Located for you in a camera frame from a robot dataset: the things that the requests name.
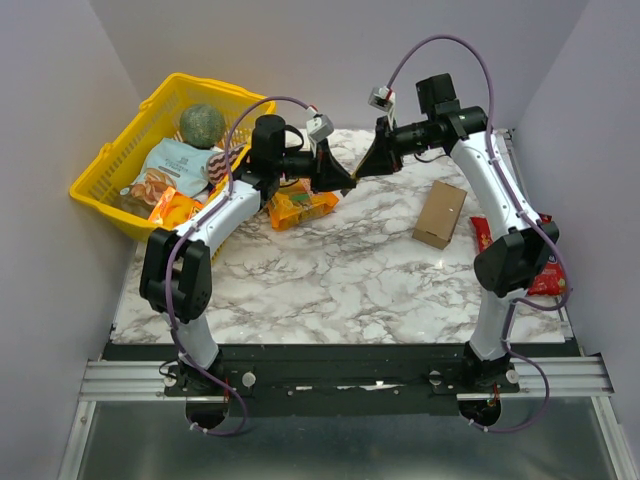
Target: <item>green melon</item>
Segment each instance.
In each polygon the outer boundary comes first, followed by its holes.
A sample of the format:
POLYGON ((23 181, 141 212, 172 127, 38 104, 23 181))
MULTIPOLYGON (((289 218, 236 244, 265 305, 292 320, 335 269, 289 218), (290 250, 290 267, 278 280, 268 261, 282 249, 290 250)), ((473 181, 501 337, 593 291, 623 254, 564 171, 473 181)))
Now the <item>green melon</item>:
POLYGON ((196 148, 211 148, 224 135, 226 125, 220 110, 207 103, 197 103, 180 116, 180 134, 185 143, 196 148))

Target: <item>gray floor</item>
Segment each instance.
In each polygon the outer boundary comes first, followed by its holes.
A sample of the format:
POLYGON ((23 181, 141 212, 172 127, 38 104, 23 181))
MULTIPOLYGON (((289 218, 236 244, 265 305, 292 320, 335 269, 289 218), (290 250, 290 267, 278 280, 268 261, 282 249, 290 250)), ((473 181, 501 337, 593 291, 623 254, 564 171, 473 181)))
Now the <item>gray floor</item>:
MULTIPOLYGON (((540 400, 505 402, 521 422, 540 400)), ((262 418, 236 438, 190 432, 178 403, 98 406, 80 478, 614 479, 588 398, 554 399, 544 420, 512 435, 455 417, 262 418)))

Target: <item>white marble tabletop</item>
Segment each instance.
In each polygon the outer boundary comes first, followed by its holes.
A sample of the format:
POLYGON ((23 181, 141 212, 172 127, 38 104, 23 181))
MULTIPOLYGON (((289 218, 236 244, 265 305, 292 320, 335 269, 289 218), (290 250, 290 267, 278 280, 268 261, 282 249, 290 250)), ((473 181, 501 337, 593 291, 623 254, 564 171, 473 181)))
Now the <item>white marble tabletop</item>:
MULTIPOLYGON (((373 140, 338 130, 332 152, 353 169, 373 140)), ((335 211, 285 232, 260 214, 240 226, 212 268, 207 309, 218 343, 459 343, 480 306, 469 217, 478 201, 447 157, 405 159, 389 177, 365 179, 335 211), (451 244, 438 250, 411 238, 434 180, 467 191, 451 244)), ((125 280, 115 343, 170 343, 169 329, 138 294, 144 246, 125 280)), ((551 298, 538 298, 551 304, 551 298)), ((563 342, 557 312, 518 308, 514 342, 563 342)))

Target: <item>yellow basket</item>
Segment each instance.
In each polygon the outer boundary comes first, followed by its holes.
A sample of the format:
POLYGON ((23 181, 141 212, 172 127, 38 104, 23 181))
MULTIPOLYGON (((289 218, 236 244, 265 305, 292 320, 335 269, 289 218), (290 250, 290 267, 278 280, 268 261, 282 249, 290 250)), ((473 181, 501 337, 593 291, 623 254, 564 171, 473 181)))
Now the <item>yellow basket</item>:
MULTIPOLYGON (((176 134, 180 114, 194 103, 214 105, 224 115, 227 127, 230 127, 249 105, 263 98, 244 88, 217 80, 183 73, 170 75, 140 104, 140 113, 118 138, 102 147, 98 157, 71 186, 71 197, 98 210, 130 237, 146 242, 158 226, 119 210, 112 204, 120 190, 138 176, 149 151, 163 138, 172 138, 176 134)), ((275 110, 275 103, 268 102, 247 115, 236 129, 232 145, 249 142, 256 118, 275 110)), ((219 184, 216 193, 222 187, 223 184, 219 184)))

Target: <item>yellow plastic bin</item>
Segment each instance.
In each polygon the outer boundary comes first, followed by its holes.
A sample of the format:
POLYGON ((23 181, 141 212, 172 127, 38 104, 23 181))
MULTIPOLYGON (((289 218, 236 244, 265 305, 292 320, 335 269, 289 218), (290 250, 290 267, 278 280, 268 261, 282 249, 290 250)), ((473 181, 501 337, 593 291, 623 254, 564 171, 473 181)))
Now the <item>yellow plastic bin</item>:
MULTIPOLYGON (((163 138, 171 138, 176 134, 180 114, 194 103, 214 105, 224 115, 229 128, 249 105, 263 98, 244 88, 217 80, 183 73, 170 75, 140 104, 140 113, 118 138, 102 147, 98 157, 71 186, 71 197, 98 210, 130 237, 146 242, 158 226, 119 210, 112 204, 120 190, 138 176, 149 151, 163 138)), ((275 103, 269 102, 247 115, 236 129, 232 145, 249 142, 256 118, 275 110, 275 103)), ((218 185, 216 190, 219 192, 221 188, 222 185, 218 185)))

